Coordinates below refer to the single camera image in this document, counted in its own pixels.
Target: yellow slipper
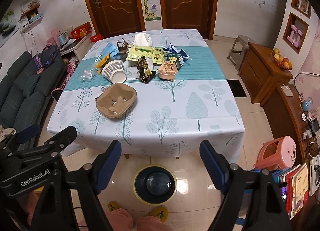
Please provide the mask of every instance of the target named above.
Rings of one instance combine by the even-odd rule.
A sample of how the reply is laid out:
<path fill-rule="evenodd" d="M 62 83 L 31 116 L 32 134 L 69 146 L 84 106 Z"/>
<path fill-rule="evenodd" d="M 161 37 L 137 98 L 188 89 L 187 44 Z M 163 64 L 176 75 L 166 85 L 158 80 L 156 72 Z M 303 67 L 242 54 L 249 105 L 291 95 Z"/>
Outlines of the yellow slipper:
<path fill-rule="evenodd" d="M 109 208 L 109 211 L 112 212 L 113 210 L 120 209 L 121 206 L 118 203 L 116 203 L 115 201 L 110 201 L 108 203 L 108 208 Z"/>
<path fill-rule="evenodd" d="M 156 217 L 156 218 L 159 218 L 160 221 L 163 223 L 166 221 L 167 217 L 168 217 L 168 210 L 166 207 L 164 206 L 160 206 L 156 209 L 154 209 L 151 213 L 150 213 L 150 216 L 153 216 L 153 217 Z"/>

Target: pink dumbbell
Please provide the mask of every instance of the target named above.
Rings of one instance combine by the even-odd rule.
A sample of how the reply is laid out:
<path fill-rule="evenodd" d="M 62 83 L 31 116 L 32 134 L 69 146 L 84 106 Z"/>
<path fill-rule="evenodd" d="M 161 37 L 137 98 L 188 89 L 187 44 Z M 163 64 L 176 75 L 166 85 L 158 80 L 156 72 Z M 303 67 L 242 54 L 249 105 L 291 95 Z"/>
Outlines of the pink dumbbell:
<path fill-rule="evenodd" d="M 288 41 L 290 43 L 293 43 L 293 39 L 294 39 L 294 34 L 297 32 L 297 27 L 295 27 L 293 24 L 291 25 L 291 33 L 290 33 L 290 36 L 287 37 Z"/>
<path fill-rule="evenodd" d="M 298 37 L 297 37 L 297 40 L 293 43 L 293 46 L 296 47 L 296 48 L 299 48 L 300 39 L 303 36 L 303 32 L 298 30 L 297 34 L 298 34 Z"/>

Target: checkered paper cup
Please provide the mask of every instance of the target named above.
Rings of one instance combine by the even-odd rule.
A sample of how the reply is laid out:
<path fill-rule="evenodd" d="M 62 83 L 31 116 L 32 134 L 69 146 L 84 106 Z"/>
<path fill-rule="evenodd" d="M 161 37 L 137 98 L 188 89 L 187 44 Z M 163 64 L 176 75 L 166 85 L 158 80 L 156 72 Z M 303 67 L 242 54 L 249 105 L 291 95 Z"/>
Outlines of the checkered paper cup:
<path fill-rule="evenodd" d="M 101 74 L 112 83 L 124 83 L 127 75 L 121 60 L 110 61 L 101 71 Z"/>

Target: pink floral wallpaper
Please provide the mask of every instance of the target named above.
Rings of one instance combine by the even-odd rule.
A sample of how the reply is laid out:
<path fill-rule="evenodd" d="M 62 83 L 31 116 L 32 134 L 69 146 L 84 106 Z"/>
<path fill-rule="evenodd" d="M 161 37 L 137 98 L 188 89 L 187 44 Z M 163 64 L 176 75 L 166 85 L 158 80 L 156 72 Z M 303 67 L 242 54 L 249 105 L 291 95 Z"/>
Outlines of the pink floral wallpaper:
<path fill-rule="evenodd" d="M 311 49 L 299 72 L 320 74 L 320 20 L 318 20 L 316 35 Z M 320 107 L 320 77 L 304 74 L 299 75 L 296 79 L 296 86 L 300 93 L 304 93 L 305 98 L 312 98 L 313 105 L 311 108 L 316 109 L 317 107 Z"/>

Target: pink pants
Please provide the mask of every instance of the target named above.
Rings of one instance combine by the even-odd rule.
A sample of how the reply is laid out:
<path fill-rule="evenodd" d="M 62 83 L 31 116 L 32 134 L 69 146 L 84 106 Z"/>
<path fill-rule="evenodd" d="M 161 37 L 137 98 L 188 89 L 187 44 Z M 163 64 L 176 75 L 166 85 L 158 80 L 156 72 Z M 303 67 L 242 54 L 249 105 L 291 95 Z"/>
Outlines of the pink pants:
<path fill-rule="evenodd" d="M 112 212 L 105 211 L 105 214 L 109 220 L 114 231 L 130 231 L 133 225 L 132 216 L 125 209 L 117 209 Z M 153 216 L 141 217 L 137 221 L 137 231 L 173 231 L 171 227 L 163 224 L 160 219 Z"/>

